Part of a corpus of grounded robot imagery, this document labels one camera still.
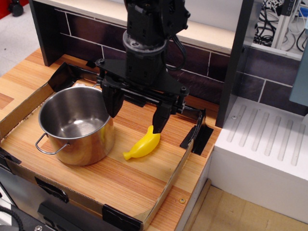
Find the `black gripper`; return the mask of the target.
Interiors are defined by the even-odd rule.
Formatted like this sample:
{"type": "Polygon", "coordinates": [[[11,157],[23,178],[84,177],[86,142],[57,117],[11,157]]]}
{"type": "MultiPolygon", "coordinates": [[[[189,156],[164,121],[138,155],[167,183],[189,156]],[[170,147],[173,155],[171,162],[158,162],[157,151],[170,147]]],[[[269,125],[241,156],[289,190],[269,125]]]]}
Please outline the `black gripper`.
{"type": "Polygon", "coordinates": [[[161,133],[170,115],[182,113],[189,89],[168,71],[165,48],[139,50],[127,48],[125,60],[98,59],[100,85],[104,104],[110,117],[120,111],[125,97],[143,103],[153,103],[153,134],[161,133]]]}

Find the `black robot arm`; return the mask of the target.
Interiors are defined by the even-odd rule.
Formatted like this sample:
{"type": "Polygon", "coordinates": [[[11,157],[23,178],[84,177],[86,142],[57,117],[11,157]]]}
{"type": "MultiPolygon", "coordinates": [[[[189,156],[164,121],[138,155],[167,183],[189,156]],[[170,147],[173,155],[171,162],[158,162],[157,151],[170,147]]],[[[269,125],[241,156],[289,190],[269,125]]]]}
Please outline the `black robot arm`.
{"type": "Polygon", "coordinates": [[[98,82],[108,114],[115,117],[125,97],[155,104],[153,132],[161,133],[169,117],[183,111],[189,89],[175,80],[166,64],[170,40],[186,55],[177,34],[188,27],[190,13],[182,0],[127,0],[125,60],[99,59],[98,82]]]}

